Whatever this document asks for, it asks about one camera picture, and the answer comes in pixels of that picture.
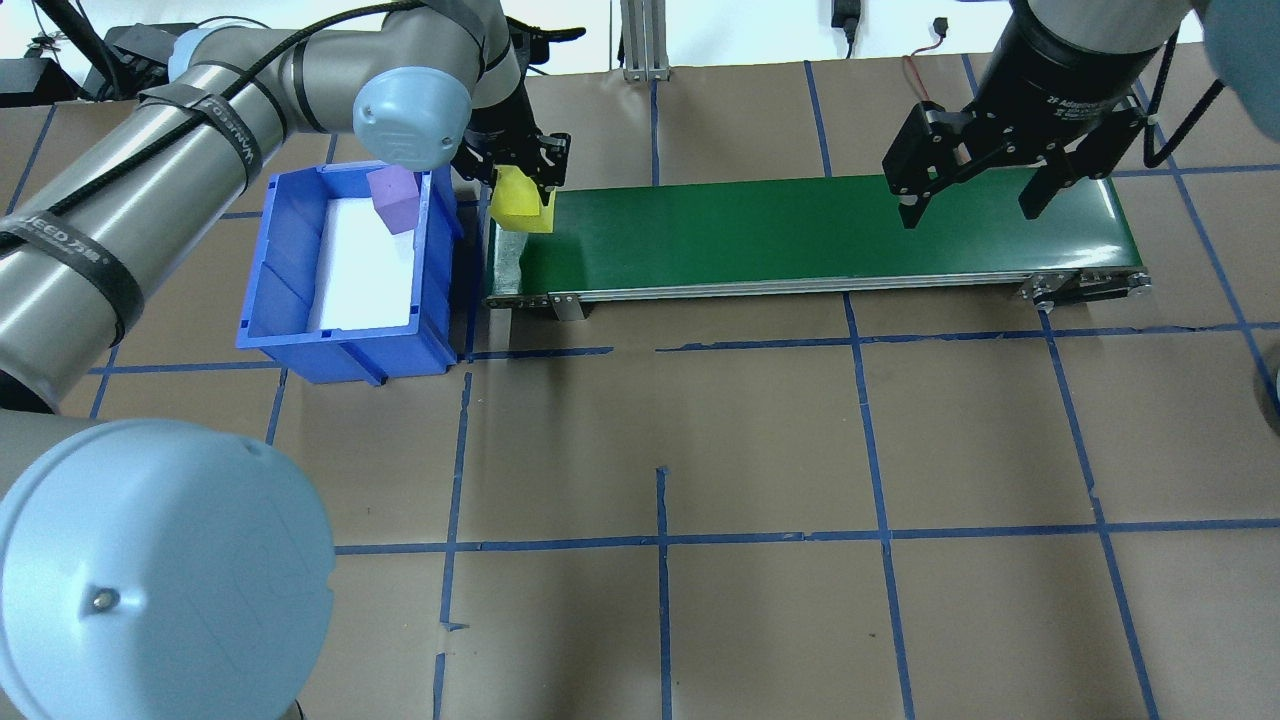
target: metal bracket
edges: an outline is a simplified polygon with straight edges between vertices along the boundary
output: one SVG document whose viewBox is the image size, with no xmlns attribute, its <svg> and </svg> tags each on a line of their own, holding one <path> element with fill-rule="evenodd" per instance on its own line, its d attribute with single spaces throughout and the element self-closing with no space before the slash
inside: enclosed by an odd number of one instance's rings
<svg viewBox="0 0 1280 720">
<path fill-rule="evenodd" d="M 576 292 L 548 295 L 495 295 L 485 300 L 490 310 L 539 310 L 550 307 L 557 320 L 585 320 L 591 306 Z"/>
<path fill-rule="evenodd" d="M 586 319 L 586 306 L 582 305 L 582 300 L 577 295 L 552 293 L 548 297 L 552 301 L 552 310 L 556 311 L 557 320 L 572 322 Z"/>
<path fill-rule="evenodd" d="M 622 0 L 622 77 L 671 79 L 667 64 L 667 0 Z"/>
<path fill-rule="evenodd" d="M 1143 269 L 1034 273 L 1019 290 L 1019 295 L 1042 313 L 1052 313 L 1061 305 L 1137 297 L 1148 292 L 1151 275 Z"/>
</svg>

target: black cable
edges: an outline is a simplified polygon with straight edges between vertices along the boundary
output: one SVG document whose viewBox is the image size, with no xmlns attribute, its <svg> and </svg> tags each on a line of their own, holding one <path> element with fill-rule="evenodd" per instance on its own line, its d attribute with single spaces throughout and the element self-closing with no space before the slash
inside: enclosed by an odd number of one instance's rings
<svg viewBox="0 0 1280 720">
<path fill-rule="evenodd" d="M 58 64 L 58 69 L 63 70 L 63 74 L 65 76 L 67 74 L 67 68 L 63 67 L 63 60 L 58 55 L 59 53 L 61 53 L 61 50 L 58 47 L 58 42 L 60 40 L 65 38 L 67 35 L 63 33 L 61 31 L 55 32 L 54 35 L 49 35 L 49 31 L 45 29 L 44 20 L 40 19 L 40 8 L 36 6 L 36 0 L 31 0 L 31 14 L 33 14 L 36 17 L 36 27 L 40 28 L 40 36 L 38 37 L 32 37 L 31 38 L 31 45 L 28 45 L 27 47 L 28 49 L 40 47 L 42 51 L 44 50 L 49 50 L 50 53 L 52 53 L 54 54 L 54 63 Z M 84 92 L 84 88 L 79 88 L 78 92 L 77 92 L 77 95 L 81 99 L 87 99 L 88 97 L 88 94 Z"/>
<path fill-rule="evenodd" d="M 93 29 L 93 23 L 90 22 L 88 13 L 84 12 L 84 5 L 81 4 L 81 0 L 76 0 L 76 9 L 81 12 L 81 17 L 84 18 L 86 23 L 88 23 L 90 29 Z M 114 95 L 114 97 L 109 96 L 108 100 L 119 100 L 120 97 L 124 96 L 124 86 L 120 85 L 120 77 L 115 73 L 115 64 L 111 63 L 111 60 L 115 59 L 115 53 L 111 53 L 111 47 L 108 46 L 106 40 L 104 40 L 102 36 L 99 35 L 96 29 L 93 29 L 93 37 L 97 40 L 97 44 L 102 46 L 102 53 L 106 53 L 108 55 L 106 72 L 111 77 L 102 79 L 104 81 L 110 79 L 113 90 L 111 95 Z"/>
<path fill-rule="evenodd" d="M 224 100 L 230 100 L 232 97 L 234 97 L 237 94 L 239 94 L 239 91 L 244 90 L 248 86 L 248 83 L 251 83 L 253 78 L 257 77 L 259 73 L 266 69 L 266 67 L 274 63 L 280 55 L 283 55 L 285 51 L 288 51 L 291 47 L 293 47 L 302 40 L 311 37 L 312 35 L 320 32 L 321 29 L 325 29 L 330 26 L 335 26 L 338 23 L 343 23 L 355 18 L 362 18 L 365 15 L 374 15 L 378 13 L 394 13 L 397 10 L 408 10 L 412 8 L 420 8 L 421 5 L 422 4 L 419 3 L 419 0 L 399 0 L 396 3 L 383 3 L 379 5 L 369 5 L 366 8 L 347 10 L 343 13 L 338 13 L 337 15 L 330 15 L 316 23 L 311 23 L 310 26 L 282 40 L 279 45 L 273 47 L 266 55 L 262 55 L 256 63 L 246 68 L 244 73 L 241 74 L 230 86 L 227 87 L 227 90 L 221 92 L 221 97 Z M 81 187 L 72 191 L 70 195 L 63 197 L 61 200 L 51 205 L 49 208 L 49 211 L 52 213 L 54 215 L 63 215 L 69 210 L 73 210 L 79 204 L 84 202 L 86 200 L 100 192 L 102 188 L 105 188 L 106 186 L 120 179 L 131 170 L 138 168 L 147 160 L 163 152 L 165 149 L 168 149 L 170 145 L 173 145 L 179 138 L 186 136 L 188 132 L 197 128 L 201 123 L 202 119 L 200 115 L 192 115 L 187 118 L 180 124 L 178 124 L 169 132 L 164 133 L 154 142 L 143 147 L 142 150 L 138 150 L 133 155 L 129 155 L 128 158 L 122 160 L 120 164 L 111 167 L 105 173 L 97 176 L 96 178 L 86 182 Z"/>
<path fill-rule="evenodd" d="M 200 20 L 198 23 L 196 23 L 196 27 L 204 27 L 205 24 L 211 23 L 214 20 L 244 20 L 247 23 L 253 23 L 261 28 L 271 29 L 271 26 L 264 23 L 262 20 L 255 20 L 253 18 L 246 18 L 244 15 L 214 15 L 211 18 L 205 18 Z"/>
<path fill-rule="evenodd" d="M 1165 45 L 1165 55 L 1160 59 L 1160 73 L 1156 76 L 1156 87 L 1152 88 L 1151 102 L 1147 105 L 1148 118 L 1156 117 L 1156 113 L 1160 111 L 1160 102 L 1165 99 L 1165 83 L 1169 81 L 1169 68 L 1174 64 L 1174 49 L 1176 46 L 1178 31 L 1175 29 L 1174 35 L 1170 36 L 1169 42 Z M 1213 101 L 1217 100 L 1217 96 L 1221 95 L 1225 88 L 1226 86 L 1222 81 L 1215 79 L 1213 83 L 1208 86 L 1208 90 L 1204 91 L 1204 95 L 1201 95 L 1201 99 L 1196 101 L 1192 111 L 1187 114 L 1187 118 L 1180 126 L 1178 126 L 1174 135 L 1169 137 L 1165 146 L 1158 151 L 1156 150 L 1156 124 L 1148 120 L 1142 137 L 1142 163 L 1148 168 L 1156 168 L 1167 160 L 1169 156 L 1174 154 L 1174 150 L 1178 150 L 1178 146 L 1181 145 L 1183 140 L 1185 140 L 1192 132 L 1196 123 L 1204 117 L 1204 113 L 1208 111 L 1210 106 L 1213 105 Z"/>
</svg>

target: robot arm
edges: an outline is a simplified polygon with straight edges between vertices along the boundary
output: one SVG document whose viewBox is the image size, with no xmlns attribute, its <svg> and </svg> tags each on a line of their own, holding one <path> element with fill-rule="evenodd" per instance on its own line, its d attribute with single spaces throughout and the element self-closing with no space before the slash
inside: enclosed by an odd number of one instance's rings
<svg viewBox="0 0 1280 720">
<path fill-rule="evenodd" d="M 379 32 L 323 31 L 379 12 Z M 0 222 L 0 407 L 55 410 L 293 132 L 355 132 L 388 163 L 453 160 L 488 184 L 515 164 L 544 202 L 563 183 L 570 138 L 534 123 L 493 0 L 197 31 L 173 65 L 175 82 Z"/>
<path fill-rule="evenodd" d="M 1219 74 L 1258 127 L 1280 138 L 1280 82 L 1270 72 L 1280 6 L 1196 5 Z M 908 228 L 938 192 L 991 168 L 1043 163 L 1019 196 L 1028 219 L 1060 190 L 1108 176 L 1148 124 L 1134 81 L 1190 10 L 1188 0 L 1012 0 L 1012 8 L 973 102 L 960 111 L 920 102 L 884 155 Z"/>
</svg>

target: green conveyor belt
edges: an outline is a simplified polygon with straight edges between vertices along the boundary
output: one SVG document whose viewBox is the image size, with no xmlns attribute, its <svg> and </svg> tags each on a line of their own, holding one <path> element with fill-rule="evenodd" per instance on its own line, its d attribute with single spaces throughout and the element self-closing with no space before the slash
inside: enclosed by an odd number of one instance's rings
<svg viewBox="0 0 1280 720">
<path fill-rule="evenodd" d="M 995 170 L 955 186 L 914 231 L 902 229 L 881 176 L 561 192 L 554 233 L 490 233 L 489 300 L 975 284 L 1142 268 L 1108 181 L 1065 190 L 1027 220 L 1018 193 L 1032 173 Z"/>
</svg>

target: blue tape line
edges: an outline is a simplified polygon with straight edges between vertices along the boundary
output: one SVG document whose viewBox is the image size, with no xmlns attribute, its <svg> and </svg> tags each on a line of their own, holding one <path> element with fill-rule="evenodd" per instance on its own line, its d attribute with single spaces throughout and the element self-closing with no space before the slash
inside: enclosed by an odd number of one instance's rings
<svg viewBox="0 0 1280 720">
<path fill-rule="evenodd" d="M 964 63 L 964 74 L 969 77 L 969 91 L 978 95 L 978 76 L 973 72 L 973 60 L 970 60 L 969 54 L 965 53 L 960 55 L 960 61 Z"/>
<path fill-rule="evenodd" d="M 1176 172 L 1184 176 L 1225 176 L 1235 173 L 1274 173 L 1280 170 L 1280 165 L 1210 165 L 1206 168 L 1179 168 Z M 1169 177 L 1175 170 L 1171 168 L 1138 168 L 1130 170 L 1115 170 L 1111 173 L 1119 178 L 1142 177 Z"/>
<path fill-rule="evenodd" d="M 649 145 L 653 150 L 650 160 L 653 186 L 662 184 L 662 160 L 658 158 L 658 81 L 649 81 Z"/>
<path fill-rule="evenodd" d="M 102 373 L 102 379 L 97 383 L 97 395 L 93 396 L 93 407 L 88 411 L 90 420 L 97 420 L 97 414 L 102 410 L 102 400 L 106 398 L 106 383 L 111 382 L 111 368 L 115 366 L 115 356 L 120 354 L 120 346 L 116 345 L 111 348 L 111 354 L 106 357 L 106 368 Z"/>
<path fill-rule="evenodd" d="M 1137 523 L 1107 523 L 1110 533 L 1179 533 L 1215 530 L 1270 530 L 1280 529 L 1280 518 L 1233 518 L 1221 520 L 1148 520 Z M 1074 525 L 1000 525 L 979 528 L 908 528 L 891 530 L 895 541 L 957 539 L 957 538 L 1018 538 L 1085 536 L 1098 532 L 1094 524 Z M 782 533 L 708 533 L 658 536 L 616 536 L 603 538 L 571 538 L 548 541 L 497 541 L 497 542 L 420 542 L 392 544 L 340 544 L 335 555 L 433 555 L 454 552 L 554 552 L 561 550 L 598 550 L 611 547 L 654 547 L 658 544 L 773 544 L 801 542 L 869 542 L 879 541 L 879 530 L 820 530 Z"/>
<path fill-rule="evenodd" d="M 447 542 L 412 542 L 397 544 L 339 544 L 334 555 L 425 555 L 448 552 Z"/>
<path fill-rule="evenodd" d="M 690 342 L 680 347 L 659 347 L 654 352 L 701 352 L 708 350 L 762 350 L 772 347 L 832 347 L 852 342 L 847 337 L 813 337 L 796 340 L 746 340 L 726 342 Z"/>
<path fill-rule="evenodd" d="M 1193 333 L 1222 333 L 1238 332 L 1236 323 L 1224 323 L 1221 325 L 1153 325 L 1149 328 L 1068 328 L 1055 329 L 1053 337 L 1115 337 L 1133 334 L 1193 334 Z"/>
<path fill-rule="evenodd" d="M 1112 533 L 1181 533 L 1196 530 L 1263 530 L 1280 528 L 1280 518 L 1242 518 L 1231 520 L 1155 520 L 1146 523 L 1115 523 L 1107 525 Z"/>
<path fill-rule="evenodd" d="M 284 386 L 289 382 L 289 369 L 280 368 L 280 384 L 275 388 L 271 402 L 271 419 L 266 423 L 266 445 L 275 445 L 275 428 L 280 424 L 280 407 L 284 406 Z"/>
<path fill-rule="evenodd" d="M 922 341 L 973 341 L 973 340 L 1038 340 L 1041 333 L 1037 331 L 993 331 L 993 332 L 974 332 L 974 333 L 938 333 L 938 334 L 882 334 L 882 336 L 868 336 L 860 338 L 861 345 L 877 345 L 877 343 L 897 343 L 897 342 L 922 342 Z"/>
<path fill-rule="evenodd" d="M 471 379 L 472 373 L 466 374 L 462 386 L 462 401 L 458 409 L 458 443 L 453 452 L 453 492 L 449 498 L 449 534 L 448 544 L 454 547 L 458 542 L 458 516 L 462 507 L 462 473 L 466 468 L 467 456 L 467 416 L 471 410 Z M 444 555 L 444 582 L 440 588 L 440 623 L 449 623 L 449 612 L 453 609 L 453 565 L 457 557 L 454 550 Z"/>
<path fill-rule="evenodd" d="M 893 655 L 897 657 L 897 680 L 902 691 L 902 712 L 906 720 L 915 720 L 915 701 L 911 698 L 911 675 L 906 664 L 906 639 L 902 634 L 902 610 L 897 600 L 897 574 L 893 570 L 893 536 L 884 506 L 884 487 L 881 482 L 879 454 L 876 450 L 876 428 L 872 424 L 872 405 L 867 395 L 867 373 L 863 364 L 863 346 L 858 336 L 858 318 L 849 293 L 844 293 L 845 319 L 849 323 L 850 347 L 854 351 L 854 377 L 858 383 L 858 407 L 863 416 L 863 436 L 867 441 L 867 462 L 872 474 L 872 495 L 876 498 L 876 527 L 881 541 L 881 560 L 884 565 L 884 587 L 888 592 L 888 619 L 893 629 Z"/>
<path fill-rule="evenodd" d="M 91 375 L 142 375 L 146 373 L 212 373 L 219 370 L 278 370 L 280 364 L 273 360 L 250 360 L 244 363 L 186 363 L 173 365 L 114 365 L 92 368 Z"/>
<path fill-rule="evenodd" d="M 813 63 L 804 61 L 804 77 L 809 82 L 809 104 L 813 105 L 813 122 L 818 127 L 818 150 L 822 152 L 822 174 L 831 177 L 831 152 L 827 149 L 827 126 L 822 122 L 822 104 L 818 102 L 818 83 L 813 79 Z"/>
<path fill-rule="evenodd" d="M 444 653 L 435 655 L 435 676 L 431 680 L 431 720 L 440 720 L 444 706 Z"/>
<path fill-rule="evenodd" d="M 649 547 L 658 544 L 655 536 L 618 536 L 604 538 L 568 538 L 547 541 L 479 541 L 456 543 L 458 552 L 539 552 L 549 550 L 593 550 L 604 547 Z"/>
<path fill-rule="evenodd" d="M 1041 536 L 1083 536 L 1097 525 L 1005 525 L 996 528 L 918 528 L 893 530 L 893 539 L 1020 538 Z"/>
<path fill-rule="evenodd" d="M 1147 90 L 1142 85 L 1142 79 L 1134 82 L 1134 90 L 1138 92 L 1138 97 L 1142 102 L 1148 104 Z M 1160 143 L 1167 142 L 1165 138 L 1165 131 L 1156 123 L 1156 136 L 1160 138 Z M 1204 220 L 1199 215 L 1199 210 L 1196 209 L 1196 201 L 1192 200 L 1190 190 L 1187 187 L 1187 181 L 1183 178 L 1183 170 L 1178 167 L 1178 161 L 1172 155 L 1169 156 L 1169 168 L 1174 172 L 1174 184 L 1178 186 L 1178 193 L 1183 199 L 1183 205 L 1187 206 L 1187 213 L 1192 218 L 1192 224 L 1196 225 L 1196 234 L 1201 238 L 1201 245 L 1204 246 L 1204 254 L 1208 255 L 1210 264 L 1213 266 L 1213 273 L 1217 274 L 1217 281 L 1222 286 L 1222 292 L 1226 295 L 1226 301 L 1231 305 L 1231 313 L 1235 314 L 1235 322 L 1240 325 L 1240 332 L 1244 334 L 1244 343 L 1249 347 L 1249 355 L 1253 356 L 1253 364 L 1257 366 L 1258 375 L 1262 377 L 1262 384 L 1266 389 L 1267 397 L 1271 400 L 1271 406 L 1280 415 L 1280 397 L 1276 396 L 1276 382 L 1275 375 L 1271 369 L 1267 368 L 1267 361 L 1262 357 L 1262 350 L 1258 347 L 1258 341 L 1253 337 L 1253 332 L 1248 327 L 1248 319 L 1244 315 L 1244 307 L 1240 305 L 1239 297 L 1235 295 L 1235 288 L 1231 287 L 1231 281 L 1226 277 L 1226 269 L 1222 266 L 1222 261 L 1217 256 L 1217 250 L 1213 247 L 1213 241 L 1208 236 L 1208 228 L 1204 227 Z"/>
<path fill-rule="evenodd" d="M 50 105 L 49 114 L 45 115 L 45 124 L 40 126 L 40 135 L 36 136 L 36 145 L 32 146 L 31 155 L 27 158 L 27 165 L 22 169 L 22 174 L 18 176 L 18 187 L 13 188 L 13 197 L 9 199 L 9 206 L 4 211 L 5 215 L 13 213 L 13 209 L 18 206 L 18 199 L 22 197 L 23 188 L 27 187 L 27 178 L 31 177 L 31 169 L 36 167 L 40 147 L 45 143 L 45 136 L 49 135 L 49 126 L 54 123 L 55 111 L 58 111 L 58 105 Z"/>
<path fill-rule="evenodd" d="M 476 352 L 475 360 L 526 360 L 530 357 L 588 357 L 593 355 L 608 355 L 613 352 L 613 346 L 603 347 L 566 347 L 563 350 L 504 350 L 494 352 Z"/>
<path fill-rule="evenodd" d="M 1133 614 L 1129 610 L 1129 598 L 1125 594 L 1124 580 L 1120 578 L 1120 564 L 1116 561 L 1115 548 L 1111 544 L 1107 518 L 1102 511 L 1102 501 L 1097 496 L 1093 466 L 1089 462 L 1089 454 L 1084 447 L 1084 433 L 1080 432 L 1080 420 L 1075 411 L 1075 401 L 1071 398 L 1066 370 L 1062 368 L 1062 355 L 1059 352 L 1057 340 L 1053 338 L 1053 328 L 1050 324 L 1048 315 L 1044 313 L 1041 313 L 1041 328 L 1043 329 L 1044 343 L 1048 346 L 1050 360 L 1053 364 L 1053 374 L 1057 377 L 1057 389 L 1059 395 L 1062 396 L 1062 407 L 1066 410 L 1068 424 L 1071 428 L 1071 441 L 1075 443 L 1075 455 L 1080 462 L 1080 474 L 1084 477 L 1084 488 L 1089 496 L 1089 505 L 1093 507 L 1093 520 L 1097 525 L 1098 538 L 1102 542 L 1102 555 L 1107 562 L 1107 574 L 1111 575 L 1111 589 L 1115 592 L 1116 605 L 1120 610 L 1120 624 L 1124 626 L 1125 639 L 1129 642 L 1129 655 L 1133 657 L 1134 671 L 1138 674 L 1142 701 L 1147 706 L 1147 717 L 1149 720 L 1160 720 L 1156 696 L 1151 689 L 1151 679 L 1147 676 L 1147 662 L 1142 657 L 1138 630 L 1133 624 Z"/>
<path fill-rule="evenodd" d="M 662 720 L 671 720 L 671 578 L 667 573 L 667 468 L 658 468 L 658 641 L 662 660 Z"/>
<path fill-rule="evenodd" d="M 1280 329 L 1280 323 L 1247 323 L 1251 329 L 1272 331 Z M 1147 328 L 1066 328 L 1055 329 L 1055 337 L 1103 337 L 1103 336 L 1133 336 L 1133 334 L 1178 334 L 1178 333 L 1220 333 L 1238 332 L 1239 323 L 1224 323 L 1220 325 L 1152 325 Z M 861 345 L 878 343 L 906 343 L 906 342 L 970 342 L 991 340 L 1039 340 L 1042 331 L 989 331 L 965 333 L 937 333 L 937 334 L 883 334 L 860 337 Z M 788 340 L 746 340 L 746 341 L 721 341 L 721 342 L 690 342 L 680 347 L 659 347 L 654 352 L 704 352 L 712 350 L 762 350 L 774 347 L 835 347 L 852 342 L 847 337 L 810 337 Z"/>
</svg>

